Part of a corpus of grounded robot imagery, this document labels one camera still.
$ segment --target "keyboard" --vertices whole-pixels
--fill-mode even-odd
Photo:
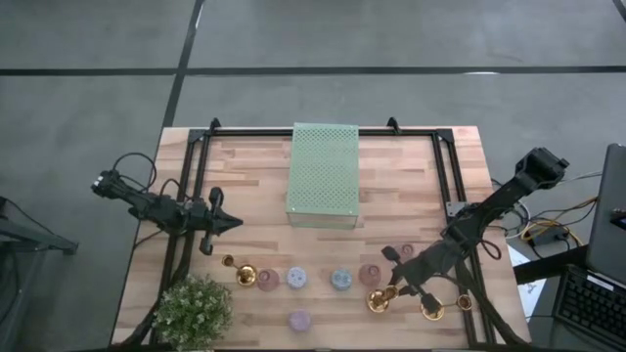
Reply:
[[[556,319],[606,344],[626,348],[626,289],[578,267],[560,278]]]

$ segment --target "green plant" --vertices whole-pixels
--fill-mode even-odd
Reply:
[[[209,349],[233,322],[231,291],[213,281],[188,276],[162,297],[153,327],[177,350]]]

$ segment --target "concrete floor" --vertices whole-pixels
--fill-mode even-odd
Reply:
[[[178,66],[194,0],[0,2],[1,68]],[[610,0],[206,0],[189,66],[626,65],[626,23]],[[173,76],[0,76],[0,194],[80,242],[48,255],[23,351],[106,346],[137,222],[89,185],[125,152],[154,154]],[[324,121],[478,125],[493,177],[531,148],[602,168],[626,143],[626,74],[187,77],[174,126]],[[141,161],[125,162],[148,178]],[[593,196],[580,181],[527,200],[531,210]],[[585,240],[591,222],[574,231]],[[514,243],[528,254],[521,243]],[[545,254],[562,250],[558,245]],[[547,314],[545,295],[535,314]],[[546,322],[531,322],[547,343]],[[553,343],[582,345],[568,337]]]

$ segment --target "green perforated box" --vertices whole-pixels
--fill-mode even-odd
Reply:
[[[359,216],[358,126],[293,126],[287,215],[297,227],[354,228]]]

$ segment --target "blue-gray round object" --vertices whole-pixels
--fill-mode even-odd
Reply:
[[[347,290],[352,286],[352,274],[346,269],[337,269],[331,275],[331,284],[337,290]]]
[[[287,271],[287,285],[293,289],[303,288],[306,284],[306,272],[300,267]]]

